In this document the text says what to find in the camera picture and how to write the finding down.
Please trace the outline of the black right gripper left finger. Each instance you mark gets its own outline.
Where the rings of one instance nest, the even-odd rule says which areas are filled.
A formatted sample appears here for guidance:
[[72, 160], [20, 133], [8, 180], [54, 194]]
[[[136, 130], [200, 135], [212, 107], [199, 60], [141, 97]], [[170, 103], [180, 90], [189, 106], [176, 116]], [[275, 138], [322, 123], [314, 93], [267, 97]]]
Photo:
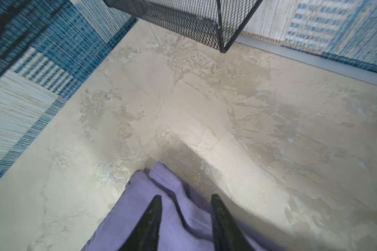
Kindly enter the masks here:
[[156, 251], [159, 243], [159, 230], [162, 218], [162, 200], [155, 195], [118, 251]]

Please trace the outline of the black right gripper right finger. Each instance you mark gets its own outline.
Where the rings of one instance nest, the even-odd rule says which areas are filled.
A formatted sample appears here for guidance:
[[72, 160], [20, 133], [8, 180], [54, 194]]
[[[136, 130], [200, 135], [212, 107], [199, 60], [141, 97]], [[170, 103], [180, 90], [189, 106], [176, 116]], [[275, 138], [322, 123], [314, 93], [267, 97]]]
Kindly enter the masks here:
[[210, 204], [214, 250], [253, 251], [218, 194], [212, 195]]

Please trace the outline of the purple trousers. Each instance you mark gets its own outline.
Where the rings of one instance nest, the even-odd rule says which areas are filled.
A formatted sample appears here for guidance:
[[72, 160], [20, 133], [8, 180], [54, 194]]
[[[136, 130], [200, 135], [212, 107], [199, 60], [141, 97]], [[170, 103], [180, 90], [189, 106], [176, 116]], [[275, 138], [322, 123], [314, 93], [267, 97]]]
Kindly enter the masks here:
[[[118, 251], [155, 195], [162, 200], [157, 251], [215, 251], [211, 200], [206, 200], [164, 164], [133, 173], [121, 197], [84, 245], [85, 251]], [[279, 246], [233, 217], [254, 251]]]

